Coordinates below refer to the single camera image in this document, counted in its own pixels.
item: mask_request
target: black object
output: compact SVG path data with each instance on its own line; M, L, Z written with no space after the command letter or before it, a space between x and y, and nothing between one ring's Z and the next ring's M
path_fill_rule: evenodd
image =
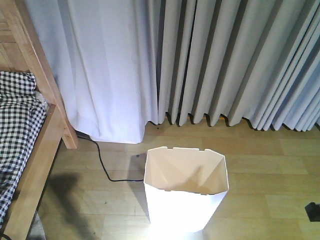
M310 222L320 222L320 205L310 202L304 207Z
M0 233L0 238L4 238L7 240L12 240L8 235L5 235L4 233Z

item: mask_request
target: bin opening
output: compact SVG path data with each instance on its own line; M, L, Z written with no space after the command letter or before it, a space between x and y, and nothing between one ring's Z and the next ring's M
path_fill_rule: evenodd
M202 195L229 189L225 156L210 149L159 147L147 159L144 183L155 188Z

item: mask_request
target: wooden bed post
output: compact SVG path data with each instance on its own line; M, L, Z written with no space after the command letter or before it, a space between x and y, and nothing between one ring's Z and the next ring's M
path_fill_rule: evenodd
M0 0L0 8L28 69L36 77L39 91L49 103L56 105L61 114L64 123L62 136L64 144L68 149L76 149L78 146L76 132L67 118L58 86L24 1Z

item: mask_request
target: power cord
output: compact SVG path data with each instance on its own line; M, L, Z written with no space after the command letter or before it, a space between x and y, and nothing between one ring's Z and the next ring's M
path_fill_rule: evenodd
M100 160L101 166L102 166L107 178L109 179L109 181L111 181L111 182L142 182L143 181L143 179L138 179L138 180L136 180L136 179L117 179L117 180L111 179L104 163L102 162L99 144L96 141L92 140L88 135L84 135L83 133L80 133L78 131L76 133L77 133L77 137L79 139L84 139L84 140L90 141L96 145L96 147L98 149L98 153L99 153L99 160Z
M4 233L0 233L1 238L5 238L6 240L12 240L8 235L5 235Z

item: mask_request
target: black cable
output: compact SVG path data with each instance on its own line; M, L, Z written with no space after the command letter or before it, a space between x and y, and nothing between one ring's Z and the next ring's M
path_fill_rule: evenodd
M12 240L8 235L5 235L4 233L0 233L1 238L5 238L6 240Z
M107 169L105 168L104 163L102 162L99 144L98 144L96 141L94 141L94 140L92 140L91 138L88 138L88 137L83 137L83 136L80 136L80 135L77 135L77 137L78 137L79 139L88 140L88 141L90 141L90 142L92 142L92 143L94 143L94 144L96 145L96 147L98 148L99 160L100 160L101 166L102 166L102 168L103 168L106 176L108 177L108 179L109 179L111 182L142 182L142 181L143 181L143 179L138 179L138 180L135 180L135 179L117 179L117 180L113 180L113 179L111 179L110 176L109 176L109 174L108 174L108 172L107 172Z

